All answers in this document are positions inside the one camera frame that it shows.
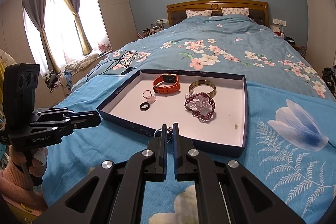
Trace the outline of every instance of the curtain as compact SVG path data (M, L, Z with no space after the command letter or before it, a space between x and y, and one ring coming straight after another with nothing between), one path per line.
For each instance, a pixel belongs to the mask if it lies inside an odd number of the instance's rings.
M79 7L80 7L80 0L63 0L63 1L66 3L67 7L69 8L69 10L73 14L73 19L75 21L78 36L80 38L83 55L87 55L90 52L92 52L92 47L90 46L90 44L87 40L87 37L86 37L85 32L83 30L82 22L80 20L79 15L78 15Z
M110 44L97 0L81 0L78 14L94 51L99 49L100 44Z
M56 73L60 72L59 67L53 57L53 54L50 50L49 43L47 40L47 36L45 34L45 8L46 8L46 0L23 0L23 7L25 8L29 18L31 19L34 26L38 29L41 36L42 46L44 52L46 53L45 57L48 64L49 70L54 70Z
M31 49L31 53L33 54L34 60L36 64L40 65L40 73L41 75L45 75L48 71L48 62L45 56L45 52L43 49L40 32L36 29L35 25L32 23L28 13L25 8L23 10L23 20L26 30L26 35L29 43L29 47Z
M46 1L45 32L60 68L83 56L73 14L63 0Z

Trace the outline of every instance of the pink sleeve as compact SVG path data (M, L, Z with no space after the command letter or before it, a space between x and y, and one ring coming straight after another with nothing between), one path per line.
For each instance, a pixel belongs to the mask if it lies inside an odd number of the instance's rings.
M21 206L23 204L29 207L32 214L36 216L48 208L42 193L33 191L24 173L15 166L12 160L9 161L4 171L0 171L0 193L6 202L24 211Z

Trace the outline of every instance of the orange watch strap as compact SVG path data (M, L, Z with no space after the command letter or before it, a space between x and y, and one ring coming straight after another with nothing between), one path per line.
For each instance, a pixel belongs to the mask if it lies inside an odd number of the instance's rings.
M163 82L163 76L156 78L153 82L153 90L155 93L169 94L180 90L179 77L176 76L176 82L170 86L157 86L157 84Z

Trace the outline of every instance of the black ring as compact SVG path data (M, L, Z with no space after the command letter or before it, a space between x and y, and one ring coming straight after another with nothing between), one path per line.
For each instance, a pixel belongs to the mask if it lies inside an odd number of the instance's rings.
M140 105L140 110L141 111L146 111L146 110L149 109L149 107L150 107L150 104L148 102L144 102Z

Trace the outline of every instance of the gray curtain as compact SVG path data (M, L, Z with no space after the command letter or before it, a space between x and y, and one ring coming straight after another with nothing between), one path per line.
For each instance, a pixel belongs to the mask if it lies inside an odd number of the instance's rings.
M31 21L40 32L43 50L47 59L48 69L54 70L56 74L60 73L60 69L50 50L47 36L44 30L44 14L45 4L47 0L23 0L23 7L26 9Z
M75 21L77 33L81 42L83 55L87 55L90 52L92 52L92 47L90 46L87 40L81 19L78 15L81 0L63 0L63 1L66 3L67 7L73 14L73 19Z

